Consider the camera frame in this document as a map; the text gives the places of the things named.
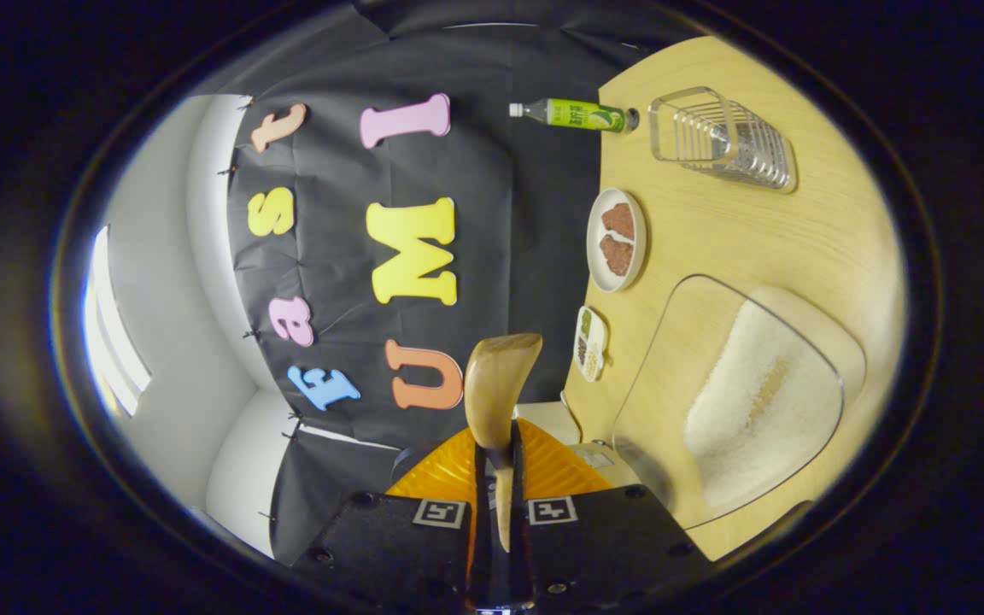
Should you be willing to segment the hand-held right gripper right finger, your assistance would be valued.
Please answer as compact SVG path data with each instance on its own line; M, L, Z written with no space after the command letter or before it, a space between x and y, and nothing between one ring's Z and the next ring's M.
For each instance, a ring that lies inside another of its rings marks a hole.
M505 583L519 610L649 610L711 575L714 564L609 445L566 445L523 419L514 433Z

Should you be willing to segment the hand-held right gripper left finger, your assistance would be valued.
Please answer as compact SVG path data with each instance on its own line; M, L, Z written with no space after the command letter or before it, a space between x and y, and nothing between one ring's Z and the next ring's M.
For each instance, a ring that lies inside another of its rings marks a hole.
M468 432L413 453L298 432L290 569L345 612L469 614L477 458Z

